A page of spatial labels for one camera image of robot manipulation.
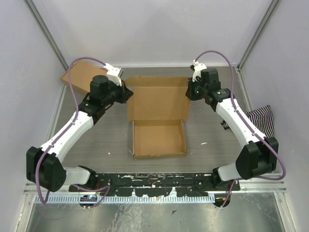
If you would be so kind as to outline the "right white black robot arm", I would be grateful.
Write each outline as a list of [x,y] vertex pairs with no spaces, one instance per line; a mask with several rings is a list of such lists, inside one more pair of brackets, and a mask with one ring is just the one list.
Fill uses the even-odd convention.
[[233,94],[222,88],[215,68],[194,71],[188,81],[186,96],[191,101],[204,99],[229,126],[242,150],[235,162],[214,168],[211,174],[213,187],[224,190],[230,180],[248,180],[276,169],[279,143],[268,138],[248,119]]

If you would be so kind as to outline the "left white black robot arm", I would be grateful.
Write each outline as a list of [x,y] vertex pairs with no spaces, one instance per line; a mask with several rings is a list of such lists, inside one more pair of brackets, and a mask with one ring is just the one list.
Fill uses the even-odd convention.
[[26,178],[51,192],[63,185],[78,184],[87,192],[97,186],[96,174],[84,166],[64,167],[62,162],[79,138],[91,129],[114,103],[126,103],[133,92],[104,75],[93,77],[71,119],[49,141],[26,152]]

